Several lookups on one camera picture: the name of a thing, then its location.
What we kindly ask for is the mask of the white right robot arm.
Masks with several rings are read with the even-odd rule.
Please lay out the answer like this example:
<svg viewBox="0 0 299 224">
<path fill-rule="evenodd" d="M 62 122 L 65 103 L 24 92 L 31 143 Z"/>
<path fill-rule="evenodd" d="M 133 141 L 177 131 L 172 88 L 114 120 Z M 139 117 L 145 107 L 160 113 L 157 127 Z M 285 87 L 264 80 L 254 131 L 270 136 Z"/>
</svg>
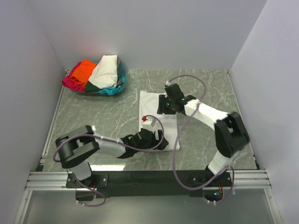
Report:
<svg viewBox="0 0 299 224">
<path fill-rule="evenodd" d="M 166 85 L 164 89 L 166 94 L 159 96 L 157 114 L 181 113 L 214 131 L 217 151 L 205 169 L 205 181 L 210 186 L 216 186 L 221 181 L 221 174 L 232 163 L 233 156 L 249 144 L 249 135 L 240 114 L 223 112 L 192 95 L 185 96 L 178 84 Z"/>
</svg>

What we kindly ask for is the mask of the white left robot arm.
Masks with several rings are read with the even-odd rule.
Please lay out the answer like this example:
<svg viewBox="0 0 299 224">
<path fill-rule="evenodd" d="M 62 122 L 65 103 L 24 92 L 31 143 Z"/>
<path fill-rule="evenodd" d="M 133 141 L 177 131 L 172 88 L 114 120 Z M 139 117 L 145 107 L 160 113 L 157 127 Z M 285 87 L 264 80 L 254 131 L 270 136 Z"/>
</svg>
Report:
<svg viewBox="0 0 299 224">
<path fill-rule="evenodd" d="M 86 161 L 95 153 L 110 155 L 118 159 L 133 157 L 138 152 L 150 150 L 163 151 L 169 145 L 163 129 L 152 131 L 142 128 L 136 134 L 113 139 L 98 136 L 91 126 L 82 126 L 55 141 L 56 151 L 53 161 L 59 162 L 62 168 L 70 170 L 72 182 L 87 188 L 96 183 L 90 164 Z"/>
</svg>

